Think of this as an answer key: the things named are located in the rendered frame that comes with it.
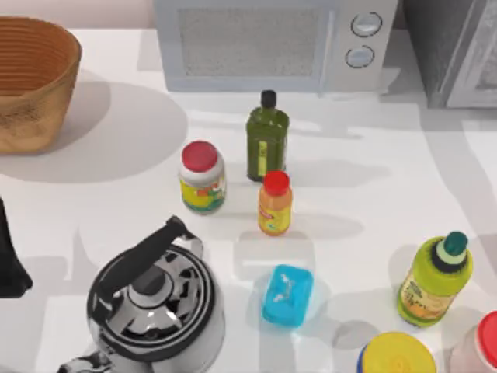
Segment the orange bottle with red cap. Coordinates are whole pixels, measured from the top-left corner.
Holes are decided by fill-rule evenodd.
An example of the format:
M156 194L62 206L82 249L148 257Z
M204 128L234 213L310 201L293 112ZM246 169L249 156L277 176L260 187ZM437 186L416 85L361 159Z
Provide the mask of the orange bottle with red cap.
M290 227L293 192L290 177L280 170L270 171L259 189L258 225L267 235L282 235Z

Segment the dark green bottle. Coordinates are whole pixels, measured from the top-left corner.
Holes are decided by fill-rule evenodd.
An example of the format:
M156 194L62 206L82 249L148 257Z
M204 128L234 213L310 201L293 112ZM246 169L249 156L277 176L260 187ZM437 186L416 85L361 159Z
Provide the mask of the dark green bottle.
M261 182L269 171L286 169L289 116L276 108L277 94L263 90L260 106L249 114L247 135L247 176Z

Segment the red-lidded white jar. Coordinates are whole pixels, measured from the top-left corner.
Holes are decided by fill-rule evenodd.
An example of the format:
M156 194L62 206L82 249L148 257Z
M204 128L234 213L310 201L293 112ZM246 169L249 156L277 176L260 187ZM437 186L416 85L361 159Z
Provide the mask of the red-lidded white jar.
M208 141L191 141L181 153L179 182L182 201L191 211L198 214L217 211L227 194L221 153Z

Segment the blue soap in clear dish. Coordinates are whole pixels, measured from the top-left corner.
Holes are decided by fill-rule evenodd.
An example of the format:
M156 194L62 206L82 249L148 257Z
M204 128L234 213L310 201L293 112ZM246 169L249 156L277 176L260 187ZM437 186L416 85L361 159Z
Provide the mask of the blue soap in clear dish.
M263 290L262 319L287 329L302 327L330 298L328 285L319 276L288 264L273 268Z

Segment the pale microwave oven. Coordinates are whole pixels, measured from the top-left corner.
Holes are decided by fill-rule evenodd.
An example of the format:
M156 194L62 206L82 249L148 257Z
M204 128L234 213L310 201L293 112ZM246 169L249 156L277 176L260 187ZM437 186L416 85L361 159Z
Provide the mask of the pale microwave oven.
M368 92L380 80L398 0L153 0L167 89L176 92ZM382 27L358 37L351 22ZM354 69L348 50L374 61Z

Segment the round microwave knob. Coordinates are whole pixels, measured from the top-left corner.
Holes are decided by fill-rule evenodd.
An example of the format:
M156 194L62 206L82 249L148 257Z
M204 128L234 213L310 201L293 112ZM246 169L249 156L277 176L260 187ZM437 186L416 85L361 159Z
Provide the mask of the round microwave knob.
M351 68L361 69L369 66L374 61L374 58L374 50L367 45L361 45L347 51L345 62Z
M382 27L382 18L375 12L359 14L351 22L351 30L358 37L371 37Z

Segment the lime green bottle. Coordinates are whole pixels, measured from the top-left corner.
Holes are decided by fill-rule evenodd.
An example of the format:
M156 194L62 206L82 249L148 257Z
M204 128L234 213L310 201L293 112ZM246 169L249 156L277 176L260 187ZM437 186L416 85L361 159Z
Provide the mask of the lime green bottle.
M463 232L424 242L397 293L397 310L409 324L426 328L438 323L473 273L473 258Z

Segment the yellow-lidded blue jar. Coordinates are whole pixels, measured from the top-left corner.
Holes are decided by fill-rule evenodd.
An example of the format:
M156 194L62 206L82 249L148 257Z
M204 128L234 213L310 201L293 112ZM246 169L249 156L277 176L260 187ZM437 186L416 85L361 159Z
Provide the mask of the yellow-lidded blue jar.
M410 334L380 333L361 350L356 373L437 373L427 347Z

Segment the woven brown basket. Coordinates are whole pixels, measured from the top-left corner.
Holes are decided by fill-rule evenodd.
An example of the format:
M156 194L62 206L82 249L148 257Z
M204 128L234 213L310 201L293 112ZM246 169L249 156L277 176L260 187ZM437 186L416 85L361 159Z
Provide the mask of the woven brown basket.
M39 152L57 139L81 58L64 27L0 16L0 155Z

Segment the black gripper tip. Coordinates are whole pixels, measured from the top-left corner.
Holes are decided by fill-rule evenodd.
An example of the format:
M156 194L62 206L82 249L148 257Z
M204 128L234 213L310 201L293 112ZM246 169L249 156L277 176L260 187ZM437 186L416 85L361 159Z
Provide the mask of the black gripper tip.
M32 286L33 280L12 244L5 205L0 198L0 299L21 298Z

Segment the red-lidded pale jar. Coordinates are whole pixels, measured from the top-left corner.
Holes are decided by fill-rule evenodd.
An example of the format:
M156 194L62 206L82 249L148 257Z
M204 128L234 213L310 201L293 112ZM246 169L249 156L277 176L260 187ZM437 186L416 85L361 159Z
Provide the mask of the red-lidded pale jar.
M497 373L497 310L485 315L456 344L449 373Z

